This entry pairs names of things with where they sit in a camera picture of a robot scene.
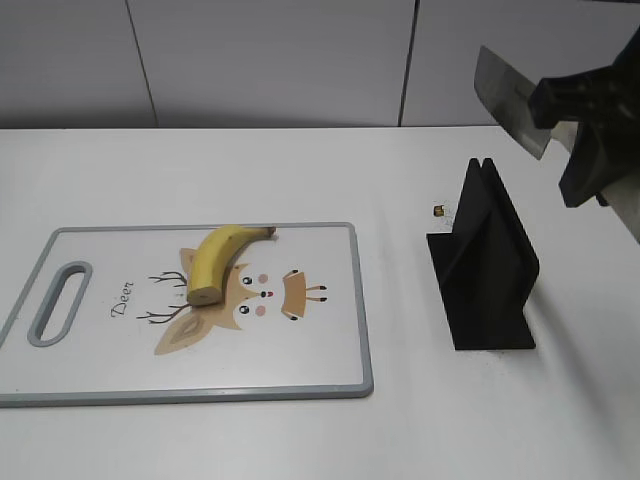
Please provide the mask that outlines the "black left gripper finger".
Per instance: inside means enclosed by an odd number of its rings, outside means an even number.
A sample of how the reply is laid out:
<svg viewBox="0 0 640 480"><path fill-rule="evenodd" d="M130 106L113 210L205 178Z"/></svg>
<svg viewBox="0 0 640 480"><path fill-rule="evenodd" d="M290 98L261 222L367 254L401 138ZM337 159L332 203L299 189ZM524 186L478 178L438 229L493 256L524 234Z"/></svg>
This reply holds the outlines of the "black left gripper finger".
<svg viewBox="0 0 640 480"><path fill-rule="evenodd" d="M534 125L552 129L560 121L591 123L603 128L622 128L618 110L623 69L606 66L564 77L545 77L528 100Z"/></svg>

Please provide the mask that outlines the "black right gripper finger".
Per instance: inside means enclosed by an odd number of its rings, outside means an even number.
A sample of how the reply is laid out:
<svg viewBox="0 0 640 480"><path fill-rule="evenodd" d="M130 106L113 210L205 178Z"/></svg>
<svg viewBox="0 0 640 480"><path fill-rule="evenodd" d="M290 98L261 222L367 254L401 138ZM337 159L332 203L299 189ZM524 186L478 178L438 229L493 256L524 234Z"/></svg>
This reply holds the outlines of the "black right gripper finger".
<svg viewBox="0 0 640 480"><path fill-rule="evenodd" d="M561 121L557 129L574 141L559 188L576 208L639 168L639 121L609 125Z"/></svg>

